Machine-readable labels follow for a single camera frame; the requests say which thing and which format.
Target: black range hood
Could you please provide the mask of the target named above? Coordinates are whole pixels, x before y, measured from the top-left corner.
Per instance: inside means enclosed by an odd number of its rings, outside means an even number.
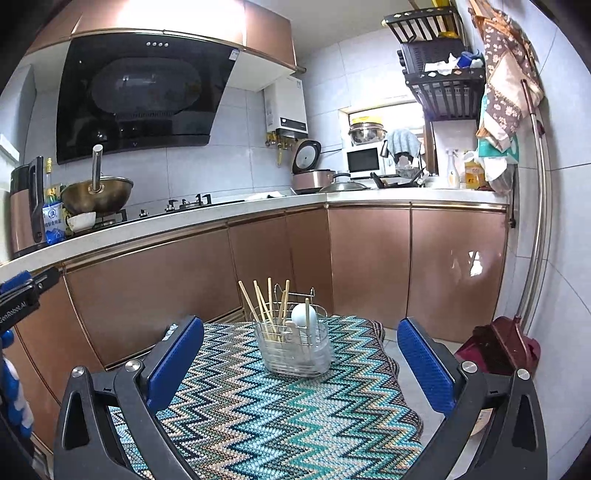
[[[207,145],[237,58],[233,47],[147,33],[74,38],[57,108],[57,162]]]

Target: chevron pattern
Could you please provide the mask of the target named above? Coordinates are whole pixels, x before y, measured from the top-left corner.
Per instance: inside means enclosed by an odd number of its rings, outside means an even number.
[[[336,361],[314,379],[268,372],[252,325],[205,325],[168,409],[157,414],[203,480],[400,479],[422,451],[381,324],[325,320]],[[151,479],[121,411],[111,415],[135,471]]]

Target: metal bolt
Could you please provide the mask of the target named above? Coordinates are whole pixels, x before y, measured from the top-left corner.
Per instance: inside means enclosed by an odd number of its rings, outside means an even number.
[[[84,375],[84,367],[74,367],[74,370],[72,370],[72,376],[78,378],[82,375]]]
[[[517,371],[517,376],[522,380],[529,380],[531,378],[530,373],[525,368],[520,368]]]
[[[141,366],[141,363],[139,362],[139,360],[130,360],[129,362],[127,362],[125,364],[125,369],[128,372],[135,372],[136,370],[138,370]]]
[[[462,370],[469,374],[475,374],[478,371],[478,366],[474,362],[462,363]]]

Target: countertop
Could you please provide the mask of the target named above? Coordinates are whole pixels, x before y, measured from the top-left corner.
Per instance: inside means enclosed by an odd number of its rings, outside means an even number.
[[[318,203],[341,202],[442,202],[481,203],[506,205],[506,196],[493,192],[474,190],[440,189],[390,189],[364,190],[361,192],[317,193],[281,198],[253,200],[193,209],[169,215],[146,218],[132,223],[121,224],[105,230],[89,233],[24,257],[12,260],[0,267],[0,282],[4,282],[23,270],[35,271],[84,254],[100,251],[107,247],[146,238],[164,232],[172,232],[191,226],[229,219],[241,215],[263,213]]]

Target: white water heater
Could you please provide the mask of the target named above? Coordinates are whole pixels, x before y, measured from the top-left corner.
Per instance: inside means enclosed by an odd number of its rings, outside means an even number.
[[[295,139],[308,138],[308,122],[301,80],[285,77],[264,90],[267,133]]]

